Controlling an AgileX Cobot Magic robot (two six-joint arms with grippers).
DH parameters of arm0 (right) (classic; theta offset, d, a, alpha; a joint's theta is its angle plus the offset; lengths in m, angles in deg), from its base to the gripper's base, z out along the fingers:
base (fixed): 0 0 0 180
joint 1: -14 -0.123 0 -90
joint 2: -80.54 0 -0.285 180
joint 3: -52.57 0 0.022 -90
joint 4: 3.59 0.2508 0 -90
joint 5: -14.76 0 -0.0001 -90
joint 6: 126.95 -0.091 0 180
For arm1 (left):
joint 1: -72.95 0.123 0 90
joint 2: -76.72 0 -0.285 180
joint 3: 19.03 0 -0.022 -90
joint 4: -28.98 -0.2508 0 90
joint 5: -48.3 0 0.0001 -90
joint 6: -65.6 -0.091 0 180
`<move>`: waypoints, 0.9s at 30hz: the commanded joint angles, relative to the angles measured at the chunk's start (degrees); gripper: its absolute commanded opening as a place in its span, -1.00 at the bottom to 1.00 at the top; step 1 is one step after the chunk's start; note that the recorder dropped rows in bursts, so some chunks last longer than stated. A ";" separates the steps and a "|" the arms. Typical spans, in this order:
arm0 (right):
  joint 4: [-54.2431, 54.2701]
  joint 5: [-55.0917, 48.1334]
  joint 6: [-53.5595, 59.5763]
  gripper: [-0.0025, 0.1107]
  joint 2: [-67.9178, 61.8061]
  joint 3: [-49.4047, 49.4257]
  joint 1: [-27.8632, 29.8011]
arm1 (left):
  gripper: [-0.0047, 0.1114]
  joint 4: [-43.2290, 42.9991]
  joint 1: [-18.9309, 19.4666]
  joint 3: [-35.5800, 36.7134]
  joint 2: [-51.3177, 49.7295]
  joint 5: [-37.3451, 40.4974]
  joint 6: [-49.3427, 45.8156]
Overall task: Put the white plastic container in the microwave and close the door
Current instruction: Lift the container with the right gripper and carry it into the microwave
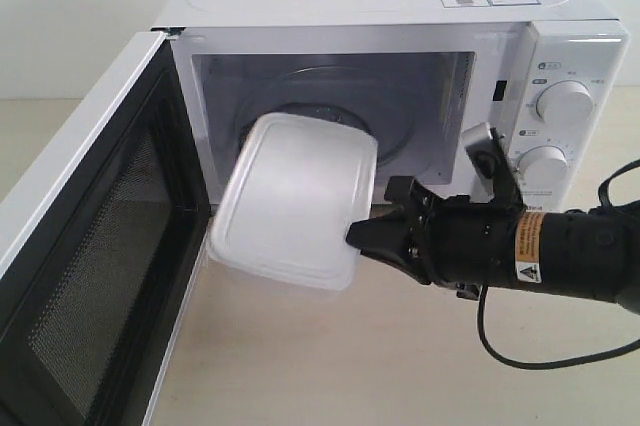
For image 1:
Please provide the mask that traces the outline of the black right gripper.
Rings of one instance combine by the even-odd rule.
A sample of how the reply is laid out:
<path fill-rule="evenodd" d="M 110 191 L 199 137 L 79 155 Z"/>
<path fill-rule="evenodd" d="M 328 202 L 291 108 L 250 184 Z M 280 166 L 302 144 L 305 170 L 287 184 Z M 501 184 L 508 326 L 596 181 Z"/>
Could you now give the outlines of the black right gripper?
<path fill-rule="evenodd" d="M 512 288 L 515 229 L 524 212 L 516 180 L 492 180 L 493 198 L 442 198 L 410 176 L 393 176 L 384 198 L 399 208 L 351 224 L 346 242 L 421 284 Z"/>

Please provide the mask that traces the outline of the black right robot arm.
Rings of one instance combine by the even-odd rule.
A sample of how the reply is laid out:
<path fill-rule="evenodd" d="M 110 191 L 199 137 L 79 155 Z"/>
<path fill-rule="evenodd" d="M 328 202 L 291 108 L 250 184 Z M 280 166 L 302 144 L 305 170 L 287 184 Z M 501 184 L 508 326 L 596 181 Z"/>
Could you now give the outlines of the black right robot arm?
<path fill-rule="evenodd" d="M 617 303 L 639 309 L 639 232 L 599 211 L 527 211 L 512 177 L 492 198 L 442 198 L 415 178 L 394 176 L 395 210 L 353 223 L 347 243 L 422 285 L 476 301 L 484 286 Z"/>

